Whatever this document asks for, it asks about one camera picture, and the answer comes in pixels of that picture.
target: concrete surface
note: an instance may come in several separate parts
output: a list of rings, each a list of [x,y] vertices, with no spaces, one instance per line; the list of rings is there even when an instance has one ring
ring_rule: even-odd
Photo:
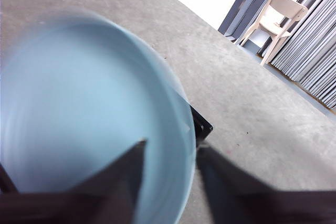
[[[1,0],[1,47],[45,13],[97,12],[147,41],[214,126],[208,141],[283,190],[336,189],[336,126],[177,0]],[[211,223],[196,173],[180,223]]]

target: gray table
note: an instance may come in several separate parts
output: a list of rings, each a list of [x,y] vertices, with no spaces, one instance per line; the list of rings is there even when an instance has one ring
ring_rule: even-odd
[[[233,163],[279,189],[336,189],[336,126],[177,0],[1,0],[2,60],[28,23],[68,7],[158,51],[213,124],[208,141]],[[211,223],[197,172],[180,223]]]

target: floor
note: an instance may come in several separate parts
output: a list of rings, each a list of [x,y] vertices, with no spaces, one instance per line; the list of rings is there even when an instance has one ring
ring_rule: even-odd
[[[257,63],[261,63],[261,58],[245,47],[239,46],[238,47],[243,50],[245,53],[250,55],[252,59],[254,59]],[[327,109],[325,106],[323,106],[320,102],[318,102],[315,98],[313,98],[311,95],[307,94],[302,88],[300,88],[298,85],[296,85],[293,81],[291,81],[289,78],[287,78],[284,74],[282,74],[278,69],[273,67],[271,64],[265,65],[265,68],[270,71],[272,74],[274,74],[276,77],[279,78],[282,82],[284,82],[288,87],[292,88],[295,92],[297,92],[301,97],[306,99],[312,106],[314,106],[316,109],[318,109],[321,113],[323,113],[326,117],[328,117],[332,122],[336,123],[336,109],[334,109],[334,112]]]
[[[178,0],[1,0],[2,59],[27,24],[73,6],[153,47],[214,126],[207,141],[233,164],[280,190],[336,189],[336,125]],[[212,223],[197,170],[180,223]]]

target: chair seat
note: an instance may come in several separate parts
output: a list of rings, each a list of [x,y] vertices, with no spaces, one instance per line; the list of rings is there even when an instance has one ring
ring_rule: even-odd
[[[282,31],[282,28],[280,26],[278,26],[275,22],[268,19],[266,16],[263,16],[261,18],[259,24],[265,29],[265,31],[269,31],[274,35],[278,35]],[[288,37],[288,36],[290,36],[290,33],[286,31],[282,35],[282,38]]]

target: chair leg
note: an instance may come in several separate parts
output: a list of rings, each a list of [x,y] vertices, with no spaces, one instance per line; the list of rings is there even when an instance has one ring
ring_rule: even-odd
[[[273,58],[278,53],[278,51],[280,50],[281,46],[284,44],[284,42],[285,42],[286,39],[287,39],[287,37],[284,37],[284,38],[281,38],[278,41],[278,43],[276,44],[275,48],[272,50],[272,52],[268,56],[268,59],[266,60],[265,64],[268,64],[271,60],[273,60]]]
[[[260,65],[264,65],[269,57],[269,55],[271,54],[271,52],[273,51],[273,49],[275,48],[276,44],[278,43],[279,38],[275,37],[274,40],[272,41],[271,45],[269,45],[269,48],[267,50],[267,52],[265,53],[265,56],[263,57]]]
[[[241,42],[241,40],[243,40],[243,42],[240,44],[241,46],[243,46],[245,44],[245,42],[248,40],[248,38],[250,37],[250,35],[254,32],[254,30],[257,29],[256,26],[253,24],[251,25],[247,31],[244,33],[244,35],[241,37],[241,39],[238,41],[235,41],[236,45],[239,45],[239,43]]]

